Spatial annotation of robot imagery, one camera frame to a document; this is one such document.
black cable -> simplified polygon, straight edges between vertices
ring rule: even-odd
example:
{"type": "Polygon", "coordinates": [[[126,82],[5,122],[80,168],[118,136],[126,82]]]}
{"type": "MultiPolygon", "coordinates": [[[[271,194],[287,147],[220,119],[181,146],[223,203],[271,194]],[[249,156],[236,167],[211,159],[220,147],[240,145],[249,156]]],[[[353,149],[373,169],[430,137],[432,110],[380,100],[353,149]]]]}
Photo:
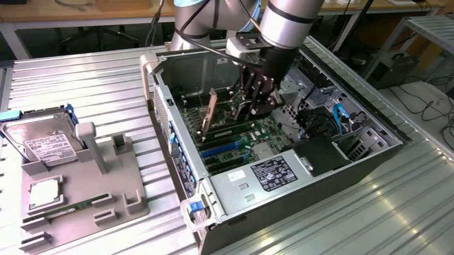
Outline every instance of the black cable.
{"type": "Polygon", "coordinates": [[[412,34],[408,36],[408,38],[405,38],[403,41],[399,41],[399,42],[396,42],[395,44],[392,44],[391,47],[397,46],[397,45],[405,43],[405,41],[408,41],[415,35],[416,35],[416,33],[412,33],[412,34]]]}
{"type": "Polygon", "coordinates": [[[81,12],[85,12],[85,11],[86,11],[86,9],[85,9],[82,6],[90,6],[90,5],[94,4],[93,2],[86,2],[86,3],[84,3],[84,4],[69,4],[69,3],[65,3],[65,2],[62,2],[62,1],[60,1],[60,0],[53,0],[53,1],[54,1],[57,4],[60,4],[60,5],[65,6],[65,7],[70,7],[70,8],[77,9],[77,10],[81,11],[81,12]]]}
{"type": "Polygon", "coordinates": [[[149,44],[149,36],[150,36],[150,33],[153,33],[153,36],[152,36],[152,39],[150,39],[150,44],[153,43],[153,40],[154,40],[154,34],[156,34],[156,25],[158,23],[158,19],[161,17],[161,10],[162,10],[162,7],[164,7],[164,2],[165,0],[161,0],[160,1],[160,4],[158,4],[158,8],[157,8],[157,11],[154,12],[154,15],[153,15],[153,18],[150,19],[150,23],[149,23],[149,31],[148,31],[148,34],[146,34],[146,38],[144,40],[144,46],[148,47],[149,44]]]}
{"type": "Polygon", "coordinates": [[[345,38],[349,38],[349,36],[353,34],[356,26],[357,26],[357,24],[360,22],[360,19],[367,14],[367,11],[369,9],[369,6],[371,6],[372,2],[373,2],[373,0],[367,0],[364,6],[361,7],[361,10],[360,10],[360,12],[357,14],[357,18],[356,18],[356,20],[355,20],[355,22],[353,22],[353,24],[352,24],[352,26],[351,26],[351,28],[348,30],[348,34],[347,34],[345,38]]]}
{"type": "MultiPolygon", "coordinates": [[[[349,6],[349,2],[351,2],[351,0],[348,0],[347,6],[345,6],[345,8],[344,8],[344,10],[343,10],[343,14],[341,14],[340,17],[344,17],[344,16],[345,16],[347,9],[348,9],[348,6],[349,6]]],[[[340,33],[339,33],[339,36],[337,36],[337,38],[335,39],[333,43],[327,47],[327,49],[329,49],[329,48],[331,48],[332,46],[335,46],[335,44],[337,43],[337,41],[339,41],[339,39],[340,39],[340,36],[341,36],[341,33],[343,33],[343,31],[345,30],[347,23],[348,23],[348,22],[347,22],[347,18],[345,18],[345,21],[344,21],[341,30],[340,30],[340,33]]]]}
{"type": "Polygon", "coordinates": [[[249,61],[245,61],[245,60],[243,60],[243,59],[240,59],[240,58],[237,58],[237,57],[235,57],[235,56],[232,56],[232,55],[228,55],[225,52],[221,52],[221,51],[219,51],[219,50],[216,50],[216,49],[213,49],[213,48],[211,48],[211,47],[203,45],[201,43],[193,41],[193,40],[184,34],[184,30],[185,30],[186,26],[190,24],[192,20],[193,20],[194,17],[198,15],[198,13],[201,12],[203,8],[207,6],[208,3],[209,3],[209,0],[205,0],[205,1],[201,3],[200,7],[196,9],[196,11],[193,12],[192,16],[190,16],[190,17],[188,18],[188,20],[185,21],[185,23],[182,24],[182,26],[181,26],[181,28],[180,28],[178,36],[180,36],[180,37],[182,38],[182,40],[186,41],[188,43],[190,43],[190,44],[198,46],[201,49],[204,49],[204,50],[207,50],[207,51],[209,51],[209,52],[212,52],[212,53],[216,53],[217,55],[220,55],[220,56],[228,58],[231,61],[235,61],[235,62],[237,62],[237,63],[241,63],[241,64],[248,65],[248,66],[255,67],[255,68],[260,68],[260,67],[261,67],[260,64],[253,63],[253,62],[249,62],[249,61]]]}
{"type": "Polygon", "coordinates": [[[435,80],[438,79],[444,79],[444,78],[448,78],[448,80],[444,82],[444,93],[447,92],[447,84],[451,82],[451,80],[454,79],[454,69],[451,71],[451,74],[447,75],[447,76],[442,76],[442,77],[436,77],[436,78],[432,78],[430,80],[430,82],[434,82],[435,80]]]}
{"type": "Polygon", "coordinates": [[[430,119],[423,119],[423,114],[424,114],[424,110],[427,110],[428,109],[428,107],[431,107],[430,105],[431,104],[428,104],[427,103],[427,105],[425,105],[425,107],[424,107],[424,109],[421,110],[421,111],[419,111],[419,112],[412,112],[409,109],[408,109],[408,107],[405,106],[405,104],[403,103],[403,101],[399,99],[399,97],[396,96],[396,94],[393,93],[393,91],[388,88],[388,90],[391,91],[391,93],[393,94],[393,96],[396,97],[396,99],[400,101],[400,103],[401,103],[401,105],[404,106],[404,108],[411,112],[411,113],[420,113],[420,118],[421,118],[421,120],[423,121],[431,121],[431,120],[434,120],[434,119],[436,119],[436,118],[440,118],[440,117],[443,117],[443,116],[448,116],[450,114],[452,114],[452,116],[448,116],[448,121],[447,121],[447,124],[442,127],[442,129],[440,129],[440,136],[442,136],[442,139],[443,139],[443,141],[444,141],[444,144],[448,146],[448,148],[454,151],[454,147],[448,144],[448,142],[447,142],[447,140],[446,140],[446,137],[444,137],[444,131],[446,130],[448,130],[448,132],[450,132],[450,135],[454,137],[454,134],[452,134],[452,132],[451,132],[451,128],[452,128],[452,120],[454,120],[454,112],[451,112],[451,110],[452,110],[452,103],[451,103],[451,110],[450,110],[450,112],[448,113],[444,113],[444,114],[442,114],[442,115],[439,115],[439,116],[436,116],[436,117],[434,117],[434,118],[430,118],[430,119]]]}
{"type": "Polygon", "coordinates": [[[316,126],[312,126],[312,123],[313,123],[313,121],[317,119],[317,117],[323,117],[324,119],[328,120],[328,124],[329,124],[331,128],[332,128],[332,129],[337,132],[337,134],[339,134],[339,129],[337,129],[337,127],[336,127],[336,124],[335,124],[333,119],[329,118],[324,113],[316,113],[316,114],[311,117],[311,119],[309,119],[309,121],[308,121],[308,124],[307,124],[307,127],[305,127],[305,129],[307,129],[307,134],[312,133],[312,131],[315,131],[316,128],[319,128],[320,126],[323,126],[321,124],[319,124],[319,125],[316,125],[316,126]]]}
{"type": "Polygon", "coordinates": [[[251,14],[248,13],[247,8],[245,8],[244,3],[243,3],[243,0],[237,0],[237,1],[240,3],[241,9],[243,9],[243,11],[244,11],[244,13],[245,13],[245,15],[248,17],[248,20],[251,21],[251,23],[252,23],[253,27],[256,28],[256,30],[260,31],[260,26],[257,25],[256,20],[252,18],[251,14]]]}
{"type": "Polygon", "coordinates": [[[420,80],[420,81],[423,81],[423,82],[427,82],[427,83],[430,83],[431,85],[435,85],[435,86],[444,86],[444,85],[448,84],[450,81],[454,79],[454,74],[447,75],[447,76],[442,76],[442,77],[436,77],[436,78],[432,78],[432,79],[430,79],[430,80],[425,80],[424,78],[420,78],[420,77],[417,77],[417,76],[415,76],[415,75],[409,75],[409,76],[407,76],[407,77],[401,80],[401,84],[404,84],[405,81],[407,81],[407,79],[409,79],[409,78],[415,78],[415,79],[417,79],[417,80],[420,80]]]}
{"type": "Polygon", "coordinates": [[[232,89],[231,89],[231,91],[233,91],[233,90],[235,90],[235,88],[236,88],[236,86],[240,84],[240,78],[241,78],[241,71],[243,71],[243,69],[241,69],[241,67],[240,67],[240,66],[239,66],[237,68],[239,68],[239,72],[237,72],[237,78],[236,78],[236,81],[235,81],[235,83],[233,83],[233,86],[232,86],[232,89]]]}
{"type": "Polygon", "coordinates": [[[307,95],[303,97],[303,99],[299,101],[297,108],[296,108],[296,112],[299,111],[299,108],[300,108],[300,106],[304,104],[304,102],[305,102],[305,100],[308,99],[308,97],[312,95],[315,89],[316,89],[316,85],[313,85],[313,86],[311,87],[309,92],[308,92],[307,95]]]}
{"type": "Polygon", "coordinates": [[[419,12],[423,12],[424,11],[424,8],[423,8],[423,5],[420,3],[416,2],[416,4],[419,5],[420,7],[420,11],[419,12]]]}
{"type": "Polygon", "coordinates": [[[391,91],[392,95],[393,95],[395,98],[399,100],[399,102],[401,103],[403,107],[407,109],[407,111],[408,111],[409,113],[412,113],[412,114],[419,114],[419,113],[421,113],[421,112],[427,109],[427,108],[424,107],[424,109],[420,110],[420,111],[417,111],[417,112],[409,110],[409,108],[407,107],[407,105],[404,104],[404,102],[401,101],[401,99],[400,99],[400,98],[397,97],[397,95],[393,93],[392,89],[388,88],[388,90],[391,91]]]}
{"type": "Polygon", "coordinates": [[[283,125],[283,126],[285,126],[285,127],[291,128],[291,129],[296,129],[296,130],[299,130],[299,128],[297,128],[297,127],[292,127],[291,125],[287,125],[285,123],[281,123],[281,122],[280,122],[280,125],[283,125]]]}
{"type": "Polygon", "coordinates": [[[428,5],[428,12],[432,11],[432,6],[430,5],[430,3],[427,2],[427,0],[424,1],[425,2],[425,5],[428,5]]]}
{"type": "Polygon", "coordinates": [[[424,110],[427,110],[428,108],[431,108],[431,109],[434,109],[434,110],[440,114],[439,116],[436,116],[436,117],[434,117],[434,118],[431,118],[431,119],[424,119],[424,116],[423,116],[424,110],[423,110],[423,111],[420,112],[420,119],[421,119],[423,121],[431,121],[431,120],[434,120],[434,119],[436,119],[436,118],[439,118],[439,117],[447,116],[448,114],[454,114],[454,112],[452,112],[454,105],[452,105],[452,103],[451,103],[451,101],[450,101],[450,98],[447,98],[447,100],[448,100],[448,102],[450,102],[450,104],[451,104],[451,108],[450,108],[450,110],[448,110],[447,113],[442,113],[436,108],[434,108],[434,107],[431,106],[432,103],[434,103],[434,101],[425,102],[419,96],[416,96],[416,95],[413,95],[412,93],[409,93],[408,91],[405,91],[400,86],[397,86],[397,88],[401,89],[401,91],[403,91],[404,93],[407,93],[409,96],[417,98],[417,99],[425,104],[424,110]]]}

metal table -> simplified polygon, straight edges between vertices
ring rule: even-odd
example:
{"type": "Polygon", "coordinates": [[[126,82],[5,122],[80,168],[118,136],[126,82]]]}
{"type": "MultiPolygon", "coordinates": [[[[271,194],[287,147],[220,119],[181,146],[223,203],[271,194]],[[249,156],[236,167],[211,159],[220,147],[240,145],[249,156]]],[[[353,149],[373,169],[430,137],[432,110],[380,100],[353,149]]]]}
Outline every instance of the metal table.
{"type": "Polygon", "coordinates": [[[377,51],[376,57],[364,68],[361,74],[364,79],[369,77],[383,54],[388,52],[404,28],[411,29],[416,34],[442,47],[450,54],[454,54],[454,18],[447,16],[403,18],[383,47],[377,51]]]}
{"type": "MultiPolygon", "coordinates": [[[[452,153],[312,39],[305,45],[413,139],[359,184],[283,219],[216,254],[363,254],[454,252],[452,153]]],[[[33,109],[69,101],[97,140],[125,132],[145,185],[150,213],[44,254],[197,254],[185,230],[150,121],[145,115],[138,56],[144,49],[17,61],[6,70],[6,106],[33,109]]],[[[0,253],[16,249],[18,156],[1,147],[0,253]]]]}

blue pcie slot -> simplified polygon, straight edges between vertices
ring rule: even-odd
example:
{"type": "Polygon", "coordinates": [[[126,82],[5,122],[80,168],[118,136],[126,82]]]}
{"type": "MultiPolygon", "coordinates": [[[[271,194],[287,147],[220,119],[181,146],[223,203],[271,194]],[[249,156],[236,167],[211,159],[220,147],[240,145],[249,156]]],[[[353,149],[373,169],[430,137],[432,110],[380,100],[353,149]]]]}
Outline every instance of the blue pcie slot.
{"type": "Polygon", "coordinates": [[[212,156],[212,155],[216,155],[216,154],[219,154],[219,153],[223,153],[223,152],[225,152],[225,151],[228,151],[228,150],[235,150],[235,149],[237,149],[239,146],[240,146],[240,143],[241,143],[241,141],[236,141],[236,142],[233,142],[232,144],[227,144],[227,145],[224,145],[224,146],[221,146],[221,147],[219,147],[219,148],[215,148],[215,149],[212,149],[212,150],[208,150],[208,151],[205,151],[205,152],[201,152],[201,158],[207,158],[207,157],[209,157],[209,156],[212,156]]]}

gray plastic block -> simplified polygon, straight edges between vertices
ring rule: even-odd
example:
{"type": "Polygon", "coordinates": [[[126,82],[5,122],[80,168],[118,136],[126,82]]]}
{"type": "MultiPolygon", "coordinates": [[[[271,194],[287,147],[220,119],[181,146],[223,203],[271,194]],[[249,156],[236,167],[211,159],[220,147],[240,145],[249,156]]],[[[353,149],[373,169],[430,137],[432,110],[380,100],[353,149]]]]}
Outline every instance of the gray plastic block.
{"type": "Polygon", "coordinates": [[[105,162],[102,159],[102,153],[100,152],[96,141],[94,141],[94,136],[96,136],[94,124],[92,122],[78,123],[76,125],[76,136],[86,144],[86,147],[92,153],[92,157],[96,162],[100,174],[106,174],[108,171],[106,171],[105,162]]]}
{"type": "Polygon", "coordinates": [[[116,220],[117,218],[118,218],[118,215],[114,212],[113,208],[93,214],[93,222],[96,226],[100,226],[101,224],[105,224],[110,222],[112,220],[116,220]]]}
{"type": "Polygon", "coordinates": [[[76,151],[76,155],[81,163],[93,160],[92,152],[89,151],[89,149],[76,151]]]}
{"type": "Polygon", "coordinates": [[[81,162],[80,160],[68,162],[61,165],[49,167],[49,172],[29,176],[24,171],[21,175],[21,187],[20,187],[20,218],[25,219],[29,217],[41,218],[44,214],[56,208],[33,214],[32,216],[26,214],[29,205],[29,184],[36,180],[44,180],[54,176],[61,175],[64,177],[62,185],[60,185],[61,193],[64,195],[64,207],[68,205],[74,205],[81,201],[93,198],[98,194],[110,194],[114,196],[114,201],[102,207],[96,208],[94,206],[84,207],[77,211],[66,212],[58,217],[52,217],[49,219],[50,224],[32,228],[26,232],[20,229],[21,238],[26,238],[28,235],[37,232],[45,231],[50,235],[50,244],[42,245],[26,252],[26,255],[40,254],[54,247],[58,247],[84,236],[92,235],[98,231],[102,231],[110,227],[122,224],[124,222],[136,219],[149,212],[148,204],[145,203],[145,193],[141,182],[141,176],[137,166],[137,159],[134,157],[133,150],[128,153],[114,155],[114,150],[112,147],[112,140],[100,142],[97,144],[98,150],[101,151],[101,156],[105,161],[105,166],[108,167],[108,174],[101,175],[98,173],[97,165],[94,160],[88,160],[81,162]],[[140,211],[128,215],[125,209],[125,203],[120,197],[125,193],[129,197],[133,197],[136,190],[140,192],[141,200],[144,202],[144,207],[140,211]],[[93,223],[93,214],[100,211],[112,208],[117,214],[117,219],[109,222],[96,225],[93,223]]]}
{"type": "Polygon", "coordinates": [[[92,205],[94,206],[94,208],[98,208],[98,207],[108,205],[109,203],[114,202],[114,197],[112,196],[112,193],[106,192],[105,194],[106,194],[105,198],[101,198],[101,199],[92,201],[92,205]]]}
{"type": "Polygon", "coordinates": [[[50,235],[45,231],[41,231],[33,235],[29,235],[21,240],[18,249],[22,251],[29,251],[30,249],[34,249],[49,243],[50,235]]]}
{"type": "Polygon", "coordinates": [[[44,226],[44,225],[49,224],[49,220],[45,219],[44,217],[24,223],[25,219],[26,218],[21,219],[21,225],[20,225],[20,228],[22,230],[25,230],[25,231],[29,231],[29,230],[32,230],[36,227],[40,227],[40,226],[44,226]]]}
{"type": "Polygon", "coordinates": [[[132,150],[132,143],[124,134],[112,136],[114,155],[120,155],[132,150]]]}
{"type": "Polygon", "coordinates": [[[48,167],[41,161],[25,163],[21,165],[21,169],[28,174],[28,176],[45,173],[49,171],[48,167]]]}
{"type": "Polygon", "coordinates": [[[134,214],[137,211],[142,209],[144,203],[141,200],[138,190],[134,190],[134,197],[129,199],[126,198],[126,195],[122,193],[122,203],[128,215],[134,214]]]}

hard drive label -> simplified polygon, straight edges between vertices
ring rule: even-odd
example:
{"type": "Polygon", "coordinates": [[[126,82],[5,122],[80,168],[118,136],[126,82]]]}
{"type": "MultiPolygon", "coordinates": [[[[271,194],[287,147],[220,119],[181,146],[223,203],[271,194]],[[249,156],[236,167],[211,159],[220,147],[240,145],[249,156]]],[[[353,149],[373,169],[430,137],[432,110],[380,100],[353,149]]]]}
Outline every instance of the hard drive label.
{"type": "Polygon", "coordinates": [[[265,191],[275,190],[297,180],[281,156],[251,166],[251,169],[265,191]]]}
{"type": "Polygon", "coordinates": [[[25,141],[25,145],[42,162],[52,162],[76,155],[64,134],[25,141]]]}

